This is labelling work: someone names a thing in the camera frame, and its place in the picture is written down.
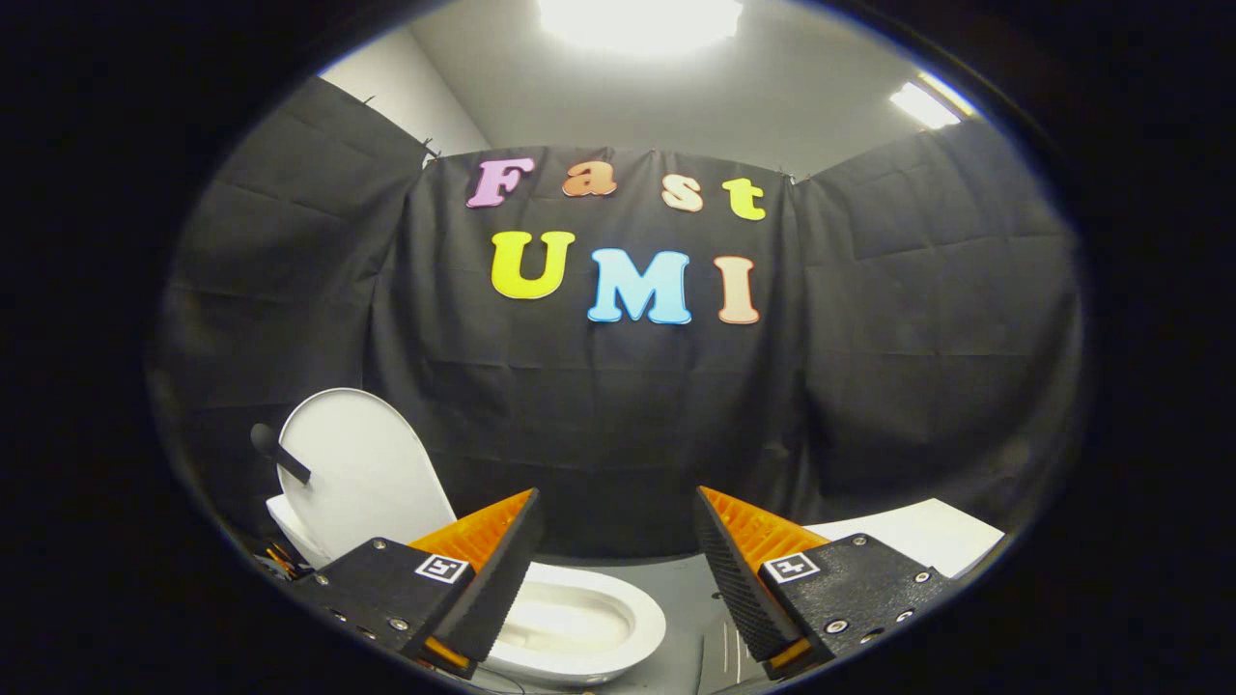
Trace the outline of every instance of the toilet lid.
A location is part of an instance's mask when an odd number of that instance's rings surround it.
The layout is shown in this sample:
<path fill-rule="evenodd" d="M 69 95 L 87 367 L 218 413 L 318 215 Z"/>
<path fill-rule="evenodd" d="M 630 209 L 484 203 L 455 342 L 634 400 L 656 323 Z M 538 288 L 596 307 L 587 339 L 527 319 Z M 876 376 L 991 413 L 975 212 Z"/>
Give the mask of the toilet lid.
<path fill-rule="evenodd" d="M 288 506 L 331 559 L 375 535 L 412 543 L 455 522 L 429 454 L 391 404 L 356 388 L 302 402 L 279 444 L 313 475 L 278 467 Z"/>

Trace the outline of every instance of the ceiling light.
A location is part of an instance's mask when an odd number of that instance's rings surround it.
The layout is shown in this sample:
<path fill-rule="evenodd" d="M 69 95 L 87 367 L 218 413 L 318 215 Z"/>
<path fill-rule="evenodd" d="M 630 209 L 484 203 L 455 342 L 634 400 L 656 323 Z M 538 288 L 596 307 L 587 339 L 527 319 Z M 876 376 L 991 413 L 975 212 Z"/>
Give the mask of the ceiling light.
<path fill-rule="evenodd" d="M 734 36 L 733 0 L 540 0 L 545 30 L 588 48 L 664 56 Z"/>
<path fill-rule="evenodd" d="M 965 114 L 967 116 L 974 115 L 974 106 L 971 106 L 970 103 L 967 101 L 964 96 L 962 96 L 957 92 L 953 92 L 952 87 L 941 82 L 939 78 L 937 78 L 936 75 L 927 73 L 918 73 L 918 79 L 923 80 L 923 84 L 926 84 L 927 87 L 931 87 L 932 89 L 938 92 L 941 96 L 952 101 L 953 105 L 960 109 L 962 113 Z"/>
<path fill-rule="evenodd" d="M 917 84 L 907 82 L 901 87 L 901 92 L 889 96 L 889 100 L 929 129 L 962 122 L 960 119 L 954 116 L 943 104 L 932 99 Z"/>

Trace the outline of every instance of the ceiling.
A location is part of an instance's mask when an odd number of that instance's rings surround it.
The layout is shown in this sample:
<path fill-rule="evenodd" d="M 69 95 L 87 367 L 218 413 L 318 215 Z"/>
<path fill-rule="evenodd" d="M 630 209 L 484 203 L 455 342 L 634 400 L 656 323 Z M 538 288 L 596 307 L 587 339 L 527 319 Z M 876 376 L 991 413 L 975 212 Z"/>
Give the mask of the ceiling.
<path fill-rule="evenodd" d="M 890 45 L 791 0 L 743 4 L 734 38 L 674 58 L 576 48 L 536 0 L 457 0 L 409 30 L 493 147 L 658 147 L 801 178 L 921 129 L 889 101 L 916 72 Z"/>

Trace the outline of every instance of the black fabric backdrop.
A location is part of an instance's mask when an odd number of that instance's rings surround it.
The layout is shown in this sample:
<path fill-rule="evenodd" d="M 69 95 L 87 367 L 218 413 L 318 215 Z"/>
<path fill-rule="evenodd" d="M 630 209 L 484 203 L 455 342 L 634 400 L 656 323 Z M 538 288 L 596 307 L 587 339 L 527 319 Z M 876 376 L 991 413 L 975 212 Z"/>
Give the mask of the black fabric backdrop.
<path fill-rule="evenodd" d="M 703 484 L 801 523 L 939 497 L 1002 528 L 1057 465 L 1082 324 L 1072 237 L 983 122 L 921 134 L 791 185 L 708 157 L 535 147 L 446 157 L 323 80 L 240 146 L 173 268 L 163 371 L 208 493 L 237 529 L 277 534 L 279 492 L 248 449 L 315 391 L 362 387 L 417 429 L 457 514 L 544 492 L 541 550 L 691 552 Z M 496 208 L 478 163 L 528 156 Z M 567 198 L 603 160 L 618 189 Z M 675 210 L 661 177 L 702 184 Z M 745 220 L 721 183 L 764 189 Z M 498 294 L 491 237 L 571 231 L 562 286 Z M 692 322 L 593 323 L 591 252 L 643 271 L 681 251 Z M 721 255 L 754 261 L 753 325 L 722 323 Z"/>

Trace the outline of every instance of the toilet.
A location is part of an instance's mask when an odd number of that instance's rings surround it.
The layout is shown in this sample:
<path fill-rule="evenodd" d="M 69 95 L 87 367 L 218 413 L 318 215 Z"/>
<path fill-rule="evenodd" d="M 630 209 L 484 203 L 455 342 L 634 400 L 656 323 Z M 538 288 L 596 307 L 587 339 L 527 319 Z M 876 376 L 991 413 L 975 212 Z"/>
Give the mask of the toilet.
<path fill-rule="evenodd" d="M 288 416 L 279 444 L 311 471 L 277 467 L 266 507 L 314 568 L 382 535 L 412 543 L 456 521 L 417 433 L 386 401 L 356 388 L 315 393 Z M 483 665 L 548 685 L 596 685 L 648 658 L 665 637 L 651 596 L 595 571 L 531 563 Z"/>

